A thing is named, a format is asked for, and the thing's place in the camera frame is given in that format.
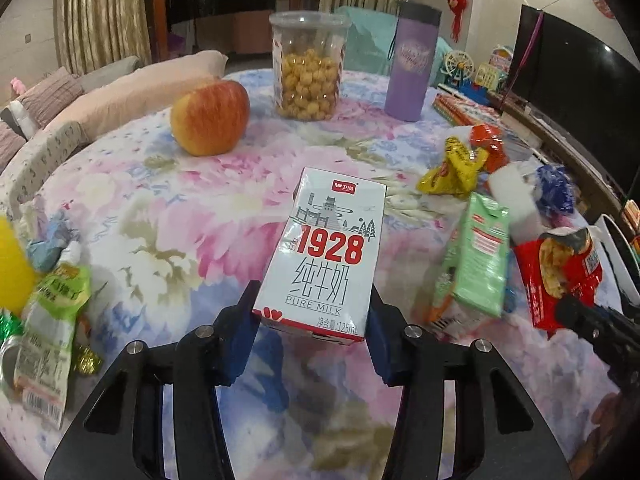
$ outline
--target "pink plush toy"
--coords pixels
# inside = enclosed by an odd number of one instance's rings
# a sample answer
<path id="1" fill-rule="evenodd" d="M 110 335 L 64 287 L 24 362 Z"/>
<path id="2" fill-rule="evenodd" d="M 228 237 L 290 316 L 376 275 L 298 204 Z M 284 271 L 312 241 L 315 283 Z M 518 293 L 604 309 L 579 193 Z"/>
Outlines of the pink plush toy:
<path id="1" fill-rule="evenodd" d="M 11 79 L 11 86 L 18 95 L 22 95 L 27 91 L 27 87 L 17 77 Z"/>

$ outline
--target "floor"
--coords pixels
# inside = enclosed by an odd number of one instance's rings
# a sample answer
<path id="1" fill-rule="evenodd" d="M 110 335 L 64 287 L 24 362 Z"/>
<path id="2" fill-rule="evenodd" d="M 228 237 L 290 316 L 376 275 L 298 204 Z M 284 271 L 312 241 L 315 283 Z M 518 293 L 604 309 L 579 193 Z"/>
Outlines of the floor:
<path id="1" fill-rule="evenodd" d="M 268 54 L 230 54 L 226 62 L 225 75 L 242 70 L 255 70 L 257 68 L 271 68 L 271 53 Z"/>

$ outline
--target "green foil wrapper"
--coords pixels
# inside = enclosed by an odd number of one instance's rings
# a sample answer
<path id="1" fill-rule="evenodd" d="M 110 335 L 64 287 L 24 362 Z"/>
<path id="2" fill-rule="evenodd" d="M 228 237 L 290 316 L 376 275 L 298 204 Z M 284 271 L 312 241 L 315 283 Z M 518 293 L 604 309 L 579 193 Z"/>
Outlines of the green foil wrapper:
<path id="1" fill-rule="evenodd" d="M 88 346 L 75 344 L 71 365 L 74 372 L 81 375 L 93 375 L 100 371 L 102 358 Z"/>
<path id="2" fill-rule="evenodd" d="M 19 317 L 10 312 L 2 314 L 0 311 L 0 343 L 12 335 L 22 335 L 24 328 Z"/>

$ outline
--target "logo on purple bottle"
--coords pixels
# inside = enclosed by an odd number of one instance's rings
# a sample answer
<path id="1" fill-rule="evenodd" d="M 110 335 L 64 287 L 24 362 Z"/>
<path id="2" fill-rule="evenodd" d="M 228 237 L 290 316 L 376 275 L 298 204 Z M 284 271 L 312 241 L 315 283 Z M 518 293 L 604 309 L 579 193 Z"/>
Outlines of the logo on purple bottle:
<path id="1" fill-rule="evenodd" d="M 400 46 L 398 54 L 400 64 L 405 70 L 421 74 L 429 64 L 431 52 L 418 41 L 410 40 Z"/>

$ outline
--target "sofa armrest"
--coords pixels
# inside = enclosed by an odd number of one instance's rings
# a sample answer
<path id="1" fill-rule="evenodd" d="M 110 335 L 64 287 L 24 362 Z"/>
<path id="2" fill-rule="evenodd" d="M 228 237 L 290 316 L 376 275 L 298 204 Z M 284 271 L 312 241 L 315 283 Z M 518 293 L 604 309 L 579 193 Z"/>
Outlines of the sofa armrest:
<path id="1" fill-rule="evenodd" d="M 124 75 L 135 72 L 140 66 L 140 60 L 136 56 L 129 56 L 79 77 L 78 82 L 82 85 L 84 93 L 87 94 L 91 90 L 106 86 Z"/>
<path id="2" fill-rule="evenodd" d="M 51 173 L 88 143 L 76 122 L 39 130 L 0 175 L 0 214 L 9 220 L 20 218 L 20 204 L 33 199 Z"/>

